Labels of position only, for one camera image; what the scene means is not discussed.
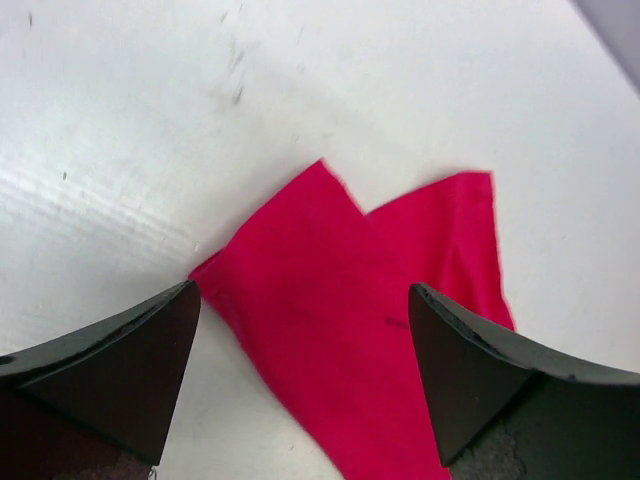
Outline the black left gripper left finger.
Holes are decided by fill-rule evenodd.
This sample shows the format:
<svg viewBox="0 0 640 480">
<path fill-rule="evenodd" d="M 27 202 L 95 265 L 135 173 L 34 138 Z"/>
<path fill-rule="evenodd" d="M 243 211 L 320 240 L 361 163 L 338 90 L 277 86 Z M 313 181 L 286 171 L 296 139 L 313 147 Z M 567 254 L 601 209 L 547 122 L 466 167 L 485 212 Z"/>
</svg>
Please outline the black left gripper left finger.
<svg viewBox="0 0 640 480">
<path fill-rule="evenodd" d="M 193 281 L 1 358 L 1 462 L 159 464 L 200 314 Z"/>
</svg>

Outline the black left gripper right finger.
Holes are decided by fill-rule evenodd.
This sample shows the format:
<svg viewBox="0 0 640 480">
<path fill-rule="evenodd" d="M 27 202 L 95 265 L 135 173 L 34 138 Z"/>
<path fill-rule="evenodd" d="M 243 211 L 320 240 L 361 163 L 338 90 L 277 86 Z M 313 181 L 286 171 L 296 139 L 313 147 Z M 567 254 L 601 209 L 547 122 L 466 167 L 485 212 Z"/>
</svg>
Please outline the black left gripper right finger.
<svg viewBox="0 0 640 480">
<path fill-rule="evenodd" d="M 443 465 L 636 465 L 639 376 L 553 350 L 414 284 L 409 323 Z"/>
</svg>

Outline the red t shirt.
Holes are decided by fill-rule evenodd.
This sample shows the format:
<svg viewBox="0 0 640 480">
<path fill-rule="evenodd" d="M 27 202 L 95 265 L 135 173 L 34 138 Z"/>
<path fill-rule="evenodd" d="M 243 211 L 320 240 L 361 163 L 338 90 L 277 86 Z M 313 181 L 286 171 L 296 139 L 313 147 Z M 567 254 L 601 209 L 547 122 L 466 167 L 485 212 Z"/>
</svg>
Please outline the red t shirt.
<svg viewBox="0 0 640 480">
<path fill-rule="evenodd" d="M 347 479 L 445 479 L 408 322 L 424 283 L 503 327 L 491 176 L 364 213 L 323 162 L 192 273 L 264 382 Z"/>
</svg>

